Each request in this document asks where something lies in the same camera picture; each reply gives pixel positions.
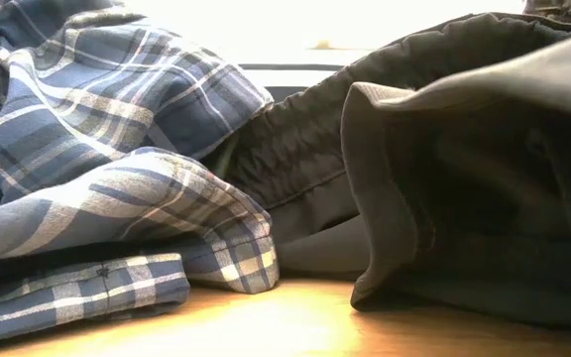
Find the dark grey trousers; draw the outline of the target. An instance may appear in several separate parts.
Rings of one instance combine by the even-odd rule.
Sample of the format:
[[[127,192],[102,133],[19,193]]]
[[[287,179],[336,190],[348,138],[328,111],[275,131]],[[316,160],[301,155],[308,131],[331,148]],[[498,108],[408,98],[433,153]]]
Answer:
[[[419,89],[571,37],[571,24],[505,13],[466,15],[420,30],[293,87],[203,163],[264,207],[288,275],[354,280],[369,265],[366,229],[344,171],[340,121],[355,81]]]

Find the blue plaid shirt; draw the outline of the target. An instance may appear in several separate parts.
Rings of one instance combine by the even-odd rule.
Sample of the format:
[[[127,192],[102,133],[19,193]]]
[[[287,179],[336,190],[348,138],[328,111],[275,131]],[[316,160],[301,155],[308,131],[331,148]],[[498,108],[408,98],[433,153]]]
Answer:
[[[0,340],[270,290],[270,215],[202,159],[272,102],[114,0],[0,0]]]

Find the olive grey garment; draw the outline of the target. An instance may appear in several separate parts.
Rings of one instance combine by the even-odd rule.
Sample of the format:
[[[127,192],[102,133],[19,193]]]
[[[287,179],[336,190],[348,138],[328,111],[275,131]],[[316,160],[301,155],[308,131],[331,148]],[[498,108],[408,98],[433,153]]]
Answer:
[[[354,308],[571,329],[571,38],[417,90],[354,83],[341,124],[370,247]]]

